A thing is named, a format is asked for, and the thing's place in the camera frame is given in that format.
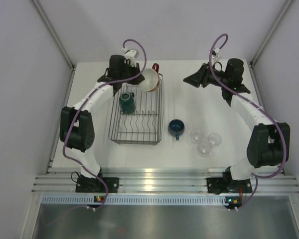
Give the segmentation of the red cup white inside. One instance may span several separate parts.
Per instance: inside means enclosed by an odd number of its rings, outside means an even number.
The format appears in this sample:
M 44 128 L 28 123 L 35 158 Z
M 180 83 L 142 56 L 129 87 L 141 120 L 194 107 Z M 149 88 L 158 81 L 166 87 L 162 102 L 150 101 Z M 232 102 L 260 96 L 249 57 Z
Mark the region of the red cup white inside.
M 151 68 L 145 68 L 142 72 L 144 80 L 138 84 L 143 92 L 154 92 L 160 87 L 159 65 L 154 63 Z

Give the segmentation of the dark green mug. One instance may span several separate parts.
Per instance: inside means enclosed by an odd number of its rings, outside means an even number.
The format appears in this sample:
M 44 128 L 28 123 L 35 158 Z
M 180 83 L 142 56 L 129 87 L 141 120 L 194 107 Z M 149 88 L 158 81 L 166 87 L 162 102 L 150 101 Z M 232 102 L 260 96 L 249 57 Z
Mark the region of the dark green mug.
M 121 112 L 124 115 L 131 115 L 135 112 L 135 95 L 133 92 L 123 92 L 120 95 L 119 103 L 121 107 Z

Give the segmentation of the wire dish rack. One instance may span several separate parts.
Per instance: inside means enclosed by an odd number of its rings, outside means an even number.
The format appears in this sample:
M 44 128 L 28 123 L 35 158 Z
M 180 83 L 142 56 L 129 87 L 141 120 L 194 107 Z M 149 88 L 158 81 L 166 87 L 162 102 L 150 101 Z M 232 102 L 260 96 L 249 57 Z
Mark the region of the wire dish rack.
M 109 139 L 118 144 L 157 145 L 162 139 L 164 115 L 163 74 L 154 92 L 143 92 L 137 86 L 124 83 L 115 94 L 109 126 Z M 122 93 L 133 93 L 135 111 L 128 115 L 121 110 Z

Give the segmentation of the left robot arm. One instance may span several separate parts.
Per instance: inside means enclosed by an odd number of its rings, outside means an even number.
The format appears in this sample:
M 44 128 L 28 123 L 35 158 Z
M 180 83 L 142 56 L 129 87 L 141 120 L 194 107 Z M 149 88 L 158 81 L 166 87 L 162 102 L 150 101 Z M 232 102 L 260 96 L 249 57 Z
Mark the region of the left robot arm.
M 112 55 L 108 68 L 92 90 L 74 106 L 61 110 L 59 138 L 63 142 L 62 153 L 80 165 L 81 173 L 76 183 L 80 192 L 109 191 L 91 148 L 95 139 L 92 115 L 115 95 L 123 83 L 137 85 L 144 80 L 136 58 L 135 51 Z

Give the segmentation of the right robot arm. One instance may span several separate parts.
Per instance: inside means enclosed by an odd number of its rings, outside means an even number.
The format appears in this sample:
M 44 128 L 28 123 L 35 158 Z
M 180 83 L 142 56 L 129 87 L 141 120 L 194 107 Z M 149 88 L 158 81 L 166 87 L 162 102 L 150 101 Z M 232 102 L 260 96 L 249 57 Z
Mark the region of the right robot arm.
M 214 85 L 221 87 L 222 98 L 243 119 L 251 130 L 246 157 L 229 166 L 220 178 L 208 178 L 209 193 L 251 193 L 250 177 L 263 166 L 277 166 L 289 157 L 290 126 L 271 120 L 256 105 L 250 90 L 242 83 L 244 62 L 237 58 L 227 61 L 224 70 L 204 63 L 199 70 L 183 79 L 196 88 Z

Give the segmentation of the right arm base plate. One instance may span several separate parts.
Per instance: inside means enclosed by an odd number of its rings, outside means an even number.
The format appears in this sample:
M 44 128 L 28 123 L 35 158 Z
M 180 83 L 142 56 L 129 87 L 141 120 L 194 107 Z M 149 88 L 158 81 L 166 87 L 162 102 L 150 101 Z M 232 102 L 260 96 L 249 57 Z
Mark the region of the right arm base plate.
M 211 177 L 206 179 L 208 193 L 219 195 L 227 193 L 227 187 L 230 183 L 228 179 L 222 177 Z

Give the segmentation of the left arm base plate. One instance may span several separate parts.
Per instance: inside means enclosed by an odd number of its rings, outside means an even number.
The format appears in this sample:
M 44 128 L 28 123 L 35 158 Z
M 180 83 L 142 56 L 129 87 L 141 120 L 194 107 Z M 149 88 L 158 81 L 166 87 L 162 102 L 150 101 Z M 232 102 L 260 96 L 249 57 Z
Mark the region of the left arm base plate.
M 103 177 L 102 180 L 106 184 L 109 193 L 117 193 L 119 188 L 119 178 L 117 177 Z M 105 193 L 106 189 L 102 182 L 95 178 L 88 178 L 81 175 L 77 179 L 76 189 L 77 193 Z

